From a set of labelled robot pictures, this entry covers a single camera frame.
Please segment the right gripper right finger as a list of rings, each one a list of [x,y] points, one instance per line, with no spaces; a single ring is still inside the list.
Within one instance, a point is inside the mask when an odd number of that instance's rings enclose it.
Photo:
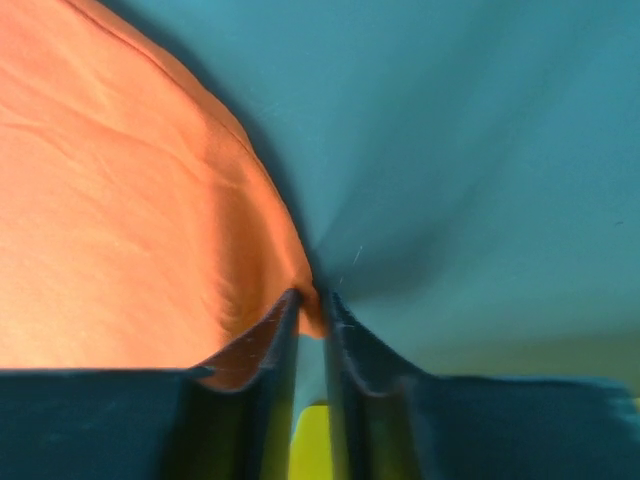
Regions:
[[[419,370],[325,294],[324,360],[335,479],[426,479],[412,427]]]

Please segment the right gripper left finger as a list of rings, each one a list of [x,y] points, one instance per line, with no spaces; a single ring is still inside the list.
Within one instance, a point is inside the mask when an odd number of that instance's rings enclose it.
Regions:
[[[169,444],[170,478],[286,478],[301,303],[297,290],[286,290],[192,370]]]

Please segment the orange t shirt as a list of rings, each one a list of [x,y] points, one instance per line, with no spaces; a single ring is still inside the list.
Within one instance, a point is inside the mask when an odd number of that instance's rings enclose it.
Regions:
[[[96,1],[1,5],[1,364],[189,367],[289,288],[299,235],[242,126]]]

